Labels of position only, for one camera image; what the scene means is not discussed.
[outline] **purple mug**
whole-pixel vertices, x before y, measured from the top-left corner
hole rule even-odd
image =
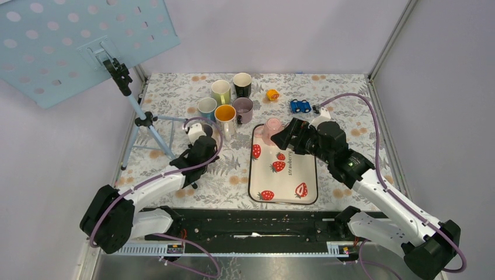
[[[249,98],[239,97],[232,103],[237,112],[237,123],[247,124],[253,118],[253,102]]]

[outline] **floral pattern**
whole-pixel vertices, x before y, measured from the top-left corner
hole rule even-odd
[[[241,125],[233,140],[224,142],[220,159],[208,166],[208,172],[197,182],[199,188],[190,186],[180,191],[157,197],[150,205],[157,207],[168,205],[180,208],[221,208],[221,209],[288,209],[311,211],[341,211],[349,205],[365,211],[378,209],[362,195],[349,190],[342,183],[334,180],[328,173],[325,164],[317,160],[319,195],[312,205],[268,204],[255,202],[248,195],[248,177],[250,163],[250,144],[253,128],[264,123],[268,118],[277,117],[288,123],[293,117],[307,121],[316,115],[313,112],[292,114],[289,102],[292,99],[306,99],[311,105],[319,104],[330,97],[355,92],[369,96],[364,75],[306,75],[306,74],[251,74],[253,77],[252,92],[253,120]],[[211,84],[219,79],[232,82],[231,73],[155,73],[148,82],[143,109],[154,115],[191,118],[199,116],[197,103],[211,95]],[[269,101],[266,91],[276,89],[280,97]],[[235,89],[232,86],[232,100]],[[360,99],[345,97],[327,105],[332,118],[339,123],[347,134],[351,148],[367,156],[373,161],[375,157],[375,132],[371,113]],[[188,145],[188,139],[182,131],[181,123],[157,121],[155,127],[166,142],[170,138],[170,129],[174,125],[172,151],[181,154]],[[148,131],[141,128],[136,145],[157,148]],[[383,143],[380,148],[380,163],[383,174],[390,182],[389,160]],[[143,181],[148,176],[161,171],[169,163],[169,159],[159,150],[133,148],[127,170],[122,171],[117,180],[117,187],[130,187]]]

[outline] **blue toy car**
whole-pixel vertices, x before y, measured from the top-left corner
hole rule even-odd
[[[298,101],[297,99],[294,99],[291,101],[291,111],[293,113],[309,113],[311,112],[311,106],[306,100]]]

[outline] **mug handle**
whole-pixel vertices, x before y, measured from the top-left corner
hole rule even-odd
[[[231,135],[229,134],[229,124],[224,123],[224,135],[225,135],[225,140],[230,141],[231,140]]]

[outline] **white tray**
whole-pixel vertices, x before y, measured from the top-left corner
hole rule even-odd
[[[311,155],[296,155],[276,146],[266,145],[253,130],[251,144],[251,164],[249,168],[248,193],[258,202],[313,204],[318,199],[318,181],[316,179],[316,159]],[[261,153],[255,159],[253,147],[259,145]],[[278,153],[284,160],[277,158]],[[285,167],[273,171],[274,162],[284,162]]]

